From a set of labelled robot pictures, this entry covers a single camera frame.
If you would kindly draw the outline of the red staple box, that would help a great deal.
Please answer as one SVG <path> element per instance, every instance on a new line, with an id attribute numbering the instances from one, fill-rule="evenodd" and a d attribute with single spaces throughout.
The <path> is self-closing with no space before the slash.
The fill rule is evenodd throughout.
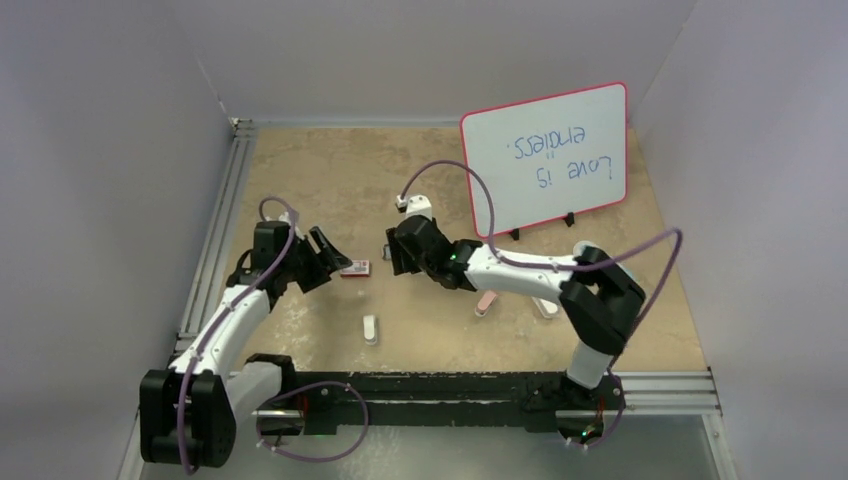
<path id="1" fill-rule="evenodd" d="M 371 276 L 371 262 L 368 260 L 354 260 L 350 266 L 339 271 L 343 278 L 367 278 Z"/>

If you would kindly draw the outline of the pink and white stapler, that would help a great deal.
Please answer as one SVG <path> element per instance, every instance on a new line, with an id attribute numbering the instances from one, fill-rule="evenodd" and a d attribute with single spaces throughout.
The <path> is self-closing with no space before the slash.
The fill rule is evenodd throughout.
<path id="1" fill-rule="evenodd" d="M 475 308 L 474 308 L 475 315 L 478 316 L 478 317 L 486 316 L 488 311 L 491 309 L 491 307 L 496 302 L 497 298 L 498 298 L 498 294 L 495 291 L 489 290 L 489 291 L 484 292 L 481 295 L 480 299 L 478 300 L 477 304 L 475 305 Z"/>

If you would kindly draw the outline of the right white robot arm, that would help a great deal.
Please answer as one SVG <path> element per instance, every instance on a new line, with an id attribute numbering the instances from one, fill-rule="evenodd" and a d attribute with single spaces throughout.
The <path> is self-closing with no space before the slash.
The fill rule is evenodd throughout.
<path id="1" fill-rule="evenodd" d="M 478 240 L 451 241 L 435 221 L 413 215 L 386 231 L 395 274 L 425 273 L 449 290 L 497 291 L 558 304 L 578 336 L 561 381 L 564 399 L 584 407 L 624 350 L 646 299 L 645 291 L 600 248 L 543 259 L 497 257 Z"/>

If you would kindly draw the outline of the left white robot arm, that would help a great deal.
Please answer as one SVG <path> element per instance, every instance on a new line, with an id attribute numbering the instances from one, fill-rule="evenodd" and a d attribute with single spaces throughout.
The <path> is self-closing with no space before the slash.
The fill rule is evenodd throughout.
<path id="1" fill-rule="evenodd" d="M 188 474 L 228 460 L 239 424 L 264 403 L 307 407 L 286 355 L 254 354 L 234 373 L 240 352 L 290 283 L 307 293 L 352 266 L 313 227 L 302 234 L 289 220 L 260 221 L 253 245 L 238 259 L 214 317 L 170 365 L 140 383 L 140 454 L 149 463 L 181 465 Z"/>

